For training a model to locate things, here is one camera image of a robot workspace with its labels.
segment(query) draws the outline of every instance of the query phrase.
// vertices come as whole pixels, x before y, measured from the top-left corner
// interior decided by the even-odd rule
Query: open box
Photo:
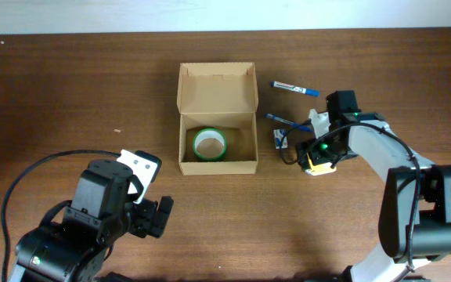
[[[179,165],[183,175],[253,174],[257,170],[257,78],[253,63],[182,63]],[[222,161],[199,161],[193,138],[216,128],[227,138]]]

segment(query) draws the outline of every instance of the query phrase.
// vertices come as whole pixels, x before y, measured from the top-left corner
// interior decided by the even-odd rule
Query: blue pen
[[[272,119],[272,120],[274,120],[274,121],[283,122],[284,124],[291,125],[291,126],[293,126],[293,127],[299,125],[298,123],[295,123],[295,122],[293,122],[293,121],[287,121],[287,120],[284,119],[284,118],[277,117],[277,116],[275,116],[274,114],[264,114],[264,117],[270,118],[270,119]],[[305,126],[298,127],[297,129],[298,129],[298,130],[305,131],[305,132],[312,132],[312,130],[311,130],[310,128],[307,128],[307,127],[305,127]]]
[[[293,92],[299,92],[299,93],[306,94],[306,95],[309,95],[309,96],[314,96],[314,97],[318,97],[319,96],[319,91],[318,90],[305,89],[303,87],[298,87],[298,86],[295,86],[295,85],[289,85],[289,84],[278,82],[278,81],[271,82],[271,86],[279,88],[279,89],[285,89],[285,90],[290,90],[290,91],[293,91]]]

